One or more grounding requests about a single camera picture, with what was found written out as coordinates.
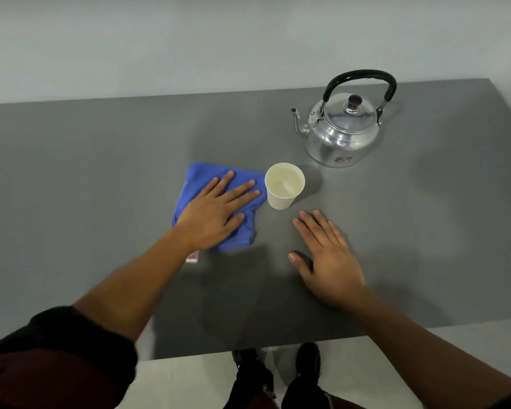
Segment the cup rim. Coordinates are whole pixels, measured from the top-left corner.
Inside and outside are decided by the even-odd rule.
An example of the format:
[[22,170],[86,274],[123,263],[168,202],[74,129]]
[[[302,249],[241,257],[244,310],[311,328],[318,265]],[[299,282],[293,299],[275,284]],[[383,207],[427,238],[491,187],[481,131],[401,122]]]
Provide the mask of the cup rim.
[[[271,192],[269,190],[269,186],[267,185],[267,175],[269,174],[269,172],[276,166],[279,166],[279,165],[287,165],[288,167],[292,167],[294,171],[296,171],[300,176],[301,178],[303,179],[303,186],[301,187],[301,190],[296,193],[295,195],[291,196],[291,197],[282,197],[282,196],[279,196],[279,195],[276,195],[275,193]],[[297,198],[301,192],[303,192],[303,189],[305,189],[305,185],[306,185],[306,181],[305,181],[305,174],[303,173],[303,171],[301,171],[301,169],[299,168],[299,166],[297,165],[294,165],[294,164],[290,164],[288,162],[279,162],[278,164],[274,164],[273,166],[271,166],[267,172],[265,173],[265,187],[267,188],[267,193],[270,193],[271,195],[273,195],[273,197],[275,198],[278,198],[278,199],[295,199]]]

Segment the aluminum kettle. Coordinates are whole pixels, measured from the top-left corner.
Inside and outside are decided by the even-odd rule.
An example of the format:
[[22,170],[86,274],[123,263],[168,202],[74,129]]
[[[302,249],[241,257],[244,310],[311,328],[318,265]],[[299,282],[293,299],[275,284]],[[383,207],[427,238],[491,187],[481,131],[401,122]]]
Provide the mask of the aluminum kettle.
[[[381,105],[375,109],[368,101],[352,93],[333,90],[342,83],[357,79],[388,82]],[[378,137],[380,117],[397,88],[394,76],[382,70],[354,70],[335,77],[327,85],[322,100],[314,105],[308,123],[300,122],[292,109],[295,129],[305,138],[305,149],[318,162],[333,167],[347,167],[359,162],[372,149]]]

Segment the blue cloth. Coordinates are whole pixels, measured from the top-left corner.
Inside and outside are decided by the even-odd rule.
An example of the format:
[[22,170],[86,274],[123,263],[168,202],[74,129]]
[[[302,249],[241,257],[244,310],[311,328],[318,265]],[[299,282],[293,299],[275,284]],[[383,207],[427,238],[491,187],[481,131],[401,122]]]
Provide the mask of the blue cloth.
[[265,187],[265,174],[252,171],[243,171],[236,168],[229,168],[227,166],[219,166],[212,164],[192,164],[187,170],[186,180],[180,197],[174,209],[174,216],[172,218],[172,225],[176,225],[180,214],[184,211],[187,204],[191,202],[202,190],[208,185],[213,178],[223,178],[229,171],[234,171],[235,176],[225,188],[225,192],[236,188],[251,179],[255,179],[255,186],[250,191],[259,190],[261,194],[250,201],[248,205],[243,206],[238,213],[244,213],[246,216],[244,222],[238,230],[233,232],[227,239],[214,249],[218,251],[227,251],[235,248],[248,247],[252,243],[252,239],[255,234],[255,211],[261,204],[263,204],[267,198],[267,189]]

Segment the floor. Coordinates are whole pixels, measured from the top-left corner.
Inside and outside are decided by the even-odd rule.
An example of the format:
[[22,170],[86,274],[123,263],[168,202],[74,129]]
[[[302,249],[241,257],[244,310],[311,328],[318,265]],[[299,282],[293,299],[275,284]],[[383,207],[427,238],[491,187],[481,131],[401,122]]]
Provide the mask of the floor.
[[[437,335],[511,376],[511,320],[432,330]],[[368,409],[421,409],[382,352],[368,337],[319,343],[320,386]],[[298,345],[262,351],[274,373],[280,404],[295,375]],[[214,353],[140,362],[138,375],[120,409],[222,408],[236,375],[231,353]]]

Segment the black kettle handle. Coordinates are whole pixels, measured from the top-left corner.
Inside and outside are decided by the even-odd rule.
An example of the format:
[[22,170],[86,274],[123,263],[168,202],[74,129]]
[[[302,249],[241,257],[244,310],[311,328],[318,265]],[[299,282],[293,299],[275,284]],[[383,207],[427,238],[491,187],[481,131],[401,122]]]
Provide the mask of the black kettle handle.
[[343,73],[342,75],[338,75],[337,77],[334,77],[332,81],[330,81],[327,84],[326,89],[324,90],[324,97],[322,98],[322,106],[321,110],[324,110],[324,106],[331,97],[331,93],[334,91],[334,89],[339,86],[340,84],[349,82],[351,80],[357,80],[357,79],[378,79],[378,80],[384,80],[385,82],[388,82],[388,90],[386,91],[386,94],[384,95],[384,101],[379,106],[379,108],[376,110],[377,120],[380,119],[380,116],[382,115],[382,112],[384,111],[384,106],[392,100],[395,90],[397,89],[397,82],[395,81],[395,77],[392,76],[390,73],[387,73],[382,70],[353,70],[346,73]]

